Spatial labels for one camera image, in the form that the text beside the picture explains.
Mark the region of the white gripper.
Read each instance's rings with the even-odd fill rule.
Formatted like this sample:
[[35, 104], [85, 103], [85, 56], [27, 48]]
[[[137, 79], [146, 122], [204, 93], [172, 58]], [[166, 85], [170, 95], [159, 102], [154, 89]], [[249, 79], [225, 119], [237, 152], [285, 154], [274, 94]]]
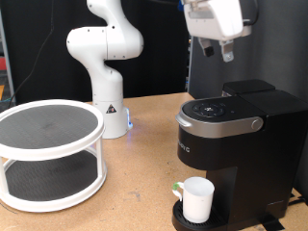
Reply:
[[209, 39], [222, 40], [221, 55], [226, 63], [234, 60], [233, 45], [239, 37], [251, 34], [243, 20], [240, 0], [181, 0], [191, 36], [197, 37], [206, 57], [215, 54]]

